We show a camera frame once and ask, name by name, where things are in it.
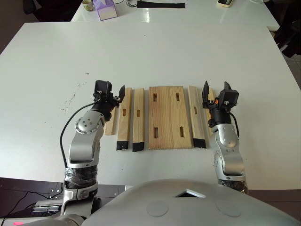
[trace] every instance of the white desk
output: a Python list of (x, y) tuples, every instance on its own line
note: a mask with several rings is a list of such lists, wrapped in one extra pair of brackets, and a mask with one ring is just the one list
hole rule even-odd
[[(170, 3), (185, 2), (185, 8), (131, 8), (126, 2), (116, 5), (118, 17), (105, 22), (161, 22), (161, 23), (201, 23), (237, 24), (266, 26), (277, 31), (279, 24), (265, 4), (250, 0), (234, 0), (230, 8), (217, 6), (217, 0), (170, 0)], [(81, 5), (72, 21), (100, 21), (96, 11), (88, 12)]]
[[(97, 79), (110, 81), (115, 93), (123, 84), (202, 87), (208, 80), (216, 93), (224, 81), (240, 93), (233, 113), (249, 188), (300, 188), (300, 90), (265, 27), (25, 24), (0, 56), (0, 75), (0, 177), (63, 180), (61, 129), (92, 101)], [(83, 113), (66, 130), (66, 153)], [(163, 178), (216, 183), (210, 149), (117, 152), (116, 140), (101, 139), (101, 184)]]

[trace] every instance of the tissue box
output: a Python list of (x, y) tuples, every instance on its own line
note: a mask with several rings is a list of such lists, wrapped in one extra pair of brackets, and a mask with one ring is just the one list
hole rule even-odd
[(117, 17), (115, 5), (112, 0), (94, 0), (94, 5), (100, 20)]

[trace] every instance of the wire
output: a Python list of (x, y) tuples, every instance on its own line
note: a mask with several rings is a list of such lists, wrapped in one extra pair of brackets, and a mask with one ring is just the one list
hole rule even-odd
[(64, 135), (64, 132), (69, 124), (69, 122), (73, 119), (73, 117), (81, 110), (83, 110), (84, 108), (86, 107), (89, 107), (91, 105), (94, 105), (98, 102), (98, 100), (96, 100), (95, 102), (91, 103), (91, 104), (88, 104), (88, 105), (85, 105), (83, 107), (81, 107), (80, 109), (78, 109), (71, 117), (70, 119), (66, 122), (63, 130), (62, 130), (62, 133), (61, 133), (61, 136), (60, 136), (60, 147), (61, 147), (61, 152), (62, 152), (62, 156), (63, 156), (63, 160), (64, 160), (64, 165), (65, 165), (65, 168), (68, 168), (68, 165), (67, 165), (67, 160), (66, 160), (66, 156), (65, 156), (65, 152), (64, 152), (64, 148), (63, 148), (63, 135)]
[(236, 118), (235, 118), (235, 116), (234, 116), (231, 112), (229, 112), (229, 114), (230, 114), (230, 115), (233, 117), (233, 119), (234, 119), (235, 127), (236, 127), (236, 132), (237, 132), (237, 136), (239, 137), (239, 130), (238, 130), (238, 125), (237, 125)]
[(131, 0), (127, 0), (127, 6), (129, 6), (129, 7), (136, 7), (137, 6), (137, 3), (136, 4), (134, 4), (134, 5), (132, 5), (131, 4)]
[[(26, 197), (29, 193), (32, 193), (32, 194), (38, 194), (38, 195), (40, 195), (40, 196), (43, 196), (43, 197), (46, 198), (46, 199), (52, 199), (53, 197), (55, 197), (55, 196), (61, 194), (62, 192), (63, 192), (63, 184), (62, 184), (62, 183), (61, 183), (61, 191), (60, 191), (59, 193), (57, 193), (57, 194), (51, 196), (51, 198), (50, 198), (50, 197), (46, 197), (46, 196), (44, 196), (44, 195), (42, 195), (42, 194), (40, 194), (40, 193), (38, 193), (38, 192), (30, 192), (30, 191), (27, 191), (26, 194), (25, 194), (21, 199), (18, 200), (18, 202), (16, 203), (16, 205), (13, 207), (13, 209), (12, 209), (7, 215), (5, 215), (5, 217), (3, 218), (3, 221), (2, 221), (2, 223), (1, 223), (1, 226), (3, 226), (4, 221), (5, 221), (5, 220), (7, 219), (7, 217), (12, 213), (12, 211), (15, 210), (15, 208), (16, 208), (17, 205), (20, 203), (20, 201), (23, 200), (23, 199), (25, 199), (25, 197)], [(35, 204), (35, 203), (32, 203), (32, 204), (28, 205), (27, 207), (25, 207), (25, 209), (27, 209), (28, 207), (30, 207), (30, 206), (33, 205), (33, 204)]]
[(34, 203), (32, 203), (32, 204), (29, 204), (28, 206), (26, 206), (25, 208), (24, 208), (24, 210), (26, 210), (26, 209), (28, 209), (29, 207), (31, 207), (32, 205), (34, 205), (34, 204), (36, 204), (37, 202), (34, 202)]
[(121, 2), (118, 2), (118, 3), (114, 3), (114, 5), (120, 4), (120, 3), (122, 3), (122, 2), (124, 2), (124, 0), (122, 0)]

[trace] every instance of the wooden slat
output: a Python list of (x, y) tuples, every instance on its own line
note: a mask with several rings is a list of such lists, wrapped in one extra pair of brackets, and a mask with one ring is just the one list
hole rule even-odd
[(115, 112), (116, 107), (111, 111), (111, 119), (110, 121), (107, 121), (104, 126), (104, 134), (105, 135), (113, 135), (114, 132), (114, 124), (115, 124)]
[(133, 152), (144, 147), (144, 89), (135, 89), (133, 122)]
[(149, 149), (191, 147), (183, 87), (150, 87)]
[[(211, 88), (209, 88), (208, 100), (215, 100), (214, 91)], [(212, 135), (212, 131), (211, 131), (211, 129), (208, 126), (208, 121), (209, 121), (209, 119), (211, 119), (211, 115), (209, 113), (209, 109), (205, 109), (205, 113), (206, 113), (206, 118), (207, 118), (207, 122), (206, 122), (205, 128), (208, 128), (209, 135), (211, 136)]]
[(188, 86), (192, 138), (195, 147), (206, 148), (204, 128), (201, 120), (201, 94), (197, 87)]
[(117, 137), (117, 150), (128, 148), (130, 118), (131, 118), (132, 88), (126, 88), (125, 97), (119, 110), (119, 127)]

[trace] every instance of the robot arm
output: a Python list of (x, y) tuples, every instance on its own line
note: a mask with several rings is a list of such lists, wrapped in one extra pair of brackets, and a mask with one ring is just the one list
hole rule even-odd
[(111, 83), (98, 80), (95, 83), (92, 109), (87, 111), (75, 125), (75, 136), (69, 149), (68, 168), (65, 170), (64, 197), (61, 215), (77, 214), (88, 218), (94, 211), (98, 183), (100, 138), (103, 127), (111, 118), (111, 111), (119, 107), (125, 95), (125, 87), (118, 97), (111, 93)]
[(239, 93), (225, 82), (225, 88), (215, 100), (208, 100), (207, 81), (203, 88), (203, 108), (208, 108), (211, 119), (208, 125), (213, 136), (210, 144), (214, 150), (214, 166), (221, 185), (248, 193), (244, 163), (239, 153), (239, 139), (231, 124), (230, 110), (237, 104)]

